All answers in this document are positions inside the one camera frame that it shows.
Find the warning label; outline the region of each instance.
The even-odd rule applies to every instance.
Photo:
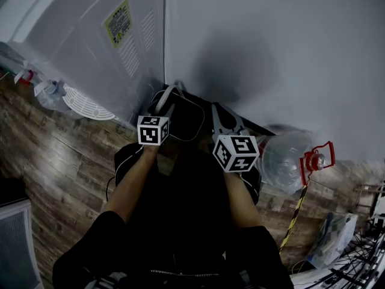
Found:
[[[132,21],[128,1],[125,0],[120,6],[107,18],[105,22],[108,34],[115,48],[122,43],[123,38],[132,28]]]

